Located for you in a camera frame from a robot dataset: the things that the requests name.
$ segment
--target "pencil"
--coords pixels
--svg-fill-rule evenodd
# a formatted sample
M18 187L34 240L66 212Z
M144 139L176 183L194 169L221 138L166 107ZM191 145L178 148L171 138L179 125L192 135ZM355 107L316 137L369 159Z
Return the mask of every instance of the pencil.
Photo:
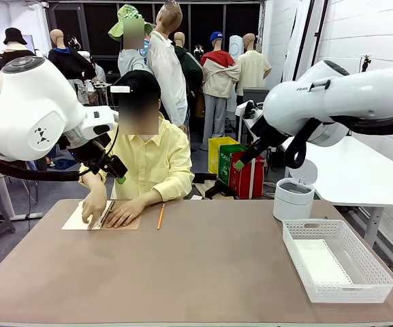
M163 213L164 213L164 203L163 206L161 207L160 217L158 218L158 225L157 225L158 230L160 229L161 222L163 221Z

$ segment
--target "green jacket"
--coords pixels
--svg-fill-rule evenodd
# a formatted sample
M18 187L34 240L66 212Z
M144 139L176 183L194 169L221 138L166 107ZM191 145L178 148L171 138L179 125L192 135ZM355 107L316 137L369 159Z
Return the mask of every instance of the green jacket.
M187 52L186 48L175 46L175 54L181 64L185 81L190 91L195 92L202 85L202 79L204 78L204 71L202 70L201 64Z

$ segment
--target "white plastic basket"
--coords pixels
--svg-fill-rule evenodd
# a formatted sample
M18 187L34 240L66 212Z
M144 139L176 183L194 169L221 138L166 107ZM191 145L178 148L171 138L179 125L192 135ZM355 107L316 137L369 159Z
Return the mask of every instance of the white plastic basket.
M382 303L393 288L393 278L344 221L286 220L283 240L311 302ZM320 260L310 260L312 253L305 258L299 244L308 241L296 240L318 240L325 247L319 250L324 255L317 253ZM321 276L326 275L321 272L326 271L328 280L324 281Z

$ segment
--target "white robotic arm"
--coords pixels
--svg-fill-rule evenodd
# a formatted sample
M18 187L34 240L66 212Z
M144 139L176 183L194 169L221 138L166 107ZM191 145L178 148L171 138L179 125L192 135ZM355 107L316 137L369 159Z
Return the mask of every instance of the white robotic arm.
M295 136L286 164L302 165L306 142L331 146L349 129L359 134L393 134L393 68L349 75L331 61L320 61L295 82L278 84L264 101L251 131L259 140L241 165L268 146Z
M23 57L3 68L0 157L39 159L64 136L78 161L91 166L101 160L104 166L109 158L102 157L104 149L94 139L114 129L115 120L107 106L78 102L70 83L47 59ZM114 158L110 172L123 177L126 168L118 161Z

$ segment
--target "dark jacket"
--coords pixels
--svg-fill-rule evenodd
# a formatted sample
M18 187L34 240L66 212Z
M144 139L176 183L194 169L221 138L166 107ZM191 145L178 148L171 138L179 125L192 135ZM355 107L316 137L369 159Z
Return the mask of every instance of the dark jacket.
M186 48L175 46L175 53L181 64L185 81L189 86L190 91L195 92L202 85L202 79L204 78L204 71L198 61L187 52Z
M30 50L15 50L3 52L2 54L0 54L0 69L2 69L6 64L8 64L14 59L30 56L35 56L35 53L31 52Z
M91 80L96 77L95 68L81 54L72 49L67 53L52 49L48 54L48 60L67 80Z

